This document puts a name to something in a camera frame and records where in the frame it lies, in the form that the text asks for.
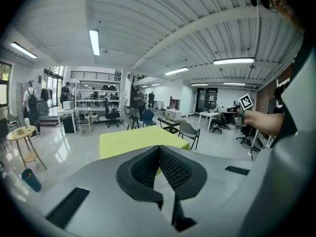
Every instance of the yellow-green tablecloth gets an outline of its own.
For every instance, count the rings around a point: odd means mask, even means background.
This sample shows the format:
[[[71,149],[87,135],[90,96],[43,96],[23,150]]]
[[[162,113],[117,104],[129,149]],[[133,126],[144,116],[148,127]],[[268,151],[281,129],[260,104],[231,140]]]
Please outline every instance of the yellow-green tablecloth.
[[[139,148],[166,145],[190,150],[190,144],[158,126],[100,135],[99,156],[105,159]]]

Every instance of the white desk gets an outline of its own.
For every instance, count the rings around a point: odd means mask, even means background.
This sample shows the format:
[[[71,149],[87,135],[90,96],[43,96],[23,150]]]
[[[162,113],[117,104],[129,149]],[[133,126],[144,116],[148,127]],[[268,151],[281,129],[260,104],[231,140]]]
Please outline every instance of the white desk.
[[[207,127],[207,132],[209,131],[209,126],[211,125],[211,120],[212,117],[220,115],[220,113],[199,113],[199,118],[198,118],[198,125],[197,128],[199,128],[199,122],[201,121],[201,116],[205,116],[205,124],[207,124],[207,118],[209,117],[209,122],[208,122],[208,127]]]
[[[73,126],[74,126],[74,131],[75,134],[77,134],[76,131],[76,123],[75,123],[75,110],[71,109],[71,110],[59,110],[57,111],[57,118],[58,118],[58,124],[59,124],[59,129],[60,129],[60,133],[63,136],[63,129],[61,128],[61,122],[60,122],[60,116],[59,115],[67,115],[67,114],[71,114],[71,118],[73,120]]]

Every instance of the fluorescent ceiling light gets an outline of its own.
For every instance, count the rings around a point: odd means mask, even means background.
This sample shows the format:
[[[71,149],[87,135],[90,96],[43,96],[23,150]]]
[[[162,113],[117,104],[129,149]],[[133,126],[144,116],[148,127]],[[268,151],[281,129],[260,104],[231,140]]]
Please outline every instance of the fluorescent ceiling light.
[[[242,86],[246,85],[245,83],[239,83],[239,82],[225,82],[224,84],[225,85],[242,85]]]
[[[191,86],[206,86],[207,83],[197,83],[197,84],[191,84]]]
[[[99,31],[98,30],[90,30],[90,40],[93,49],[94,55],[100,55],[100,48],[99,48]]]
[[[254,58],[232,58],[232,59],[222,59],[222,60],[214,60],[215,65],[220,64],[230,64],[230,63],[254,63]]]
[[[21,45],[19,45],[17,42],[13,42],[11,44],[11,46],[13,46],[14,48],[20,50],[21,52],[27,54],[28,56],[32,57],[33,59],[36,59],[37,56],[32,54],[31,52],[29,52],[28,50],[26,50],[24,47],[22,47]]]
[[[183,71],[186,71],[188,70],[188,68],[181,68],[181,69],[178,69],[178,70],[175,70],[175,71],[171,71],[171,72],[168,72],[168,73],[165,73],[165,75],[172,75],[172,74],[175,74],[175,73],[178,73],[178,72],[183,72]]]

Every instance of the yellow table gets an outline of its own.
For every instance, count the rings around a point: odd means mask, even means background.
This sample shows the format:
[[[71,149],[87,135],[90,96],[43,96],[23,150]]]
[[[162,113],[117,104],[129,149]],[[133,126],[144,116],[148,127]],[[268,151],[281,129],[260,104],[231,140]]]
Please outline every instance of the yellow table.
[[[129,131],[101,134],[99,156],[100,159],[105,159],[155,145],[174,146],[190,150],[190,144],[187,141],[160,127],[149,126]]]
[[[18,134],[17,131],[20,130],[20,131],[23,131],[22,134]],[[18,127],[17,129],[13,130],[12,132],[10,132],[7,136],[8,140],[16,140],[16,144],[18,146],[18,149],[19,149],[19,153],[20,153],[20,156],[22,158],[22,161],[23,161],[23,164],[24,164],[24,167],[26,167],[26,164],[25,163],[28,163],[28,162],[31,162],[31,161],[34,161],[36,158],[39,159],[39,161],[41,162],[41,164],[44,166],[45,169],[46,166],[45,164],[41,161],[41,158],[39,157],[39,155],[37,154],[33,144],[32,144],[32,141],[30,139],[30,135],[35,131],[35,126],[33,125],[30,125],[29,128],[26,128],[26,126],[22,126],[22,127]],[[26,138],[28,138],[28,141],[32,147],[33,150],[30,149],[29,145],[28,145],[28,142],[26,140]],[[21,152],[21,148],[20,148],[20,144],[19,144],[19,139],[24,139],[25,141],[25,144],[26,146],[28,147],[28,152],[23,156],[22,155],[22,152]]]

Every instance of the round wooden side table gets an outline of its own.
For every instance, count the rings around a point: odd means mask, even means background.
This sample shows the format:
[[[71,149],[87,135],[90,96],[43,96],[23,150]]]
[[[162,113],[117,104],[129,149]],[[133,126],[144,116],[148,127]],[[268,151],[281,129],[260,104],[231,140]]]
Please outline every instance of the round wooden side table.
[[[23,133],[18,134],[18,132],[17,132],[18,130],[22,130]],[[22,126],[22,127],[19,127],[17,129],[13,130],[12,132],[10,132],[8,134],[7,138],[8,138],[8,140],[16,140],[16,144],[18,145],[19,153],[20,153],[20,156],[22,158],[22,161],[23,161],[25,168],[27,168],[26,163],[31,162],[31,161],[35,160],[36,158],[38,158],[39,161],[41,162],[41,164],[44,166],[44,168],[47,169],[46,166],[44,165],[44,163],[42,162],[42,160],[40,159],[39,155],[37,154],[37,152],[32,144],[32,141],[30,139],[30,135],[34,131],[35,131],[35,126],[33,126],[33,125],[30,125],[29,128],[26,128],[26,126]],[[26,138],[28,138],[28,141],[29,141],[33,150],[30,149]],[[19,139],[24,139],[26,146],[29,149],[29,151],[24,155],[24,157],[22,155],[21,148],[19,145]]]

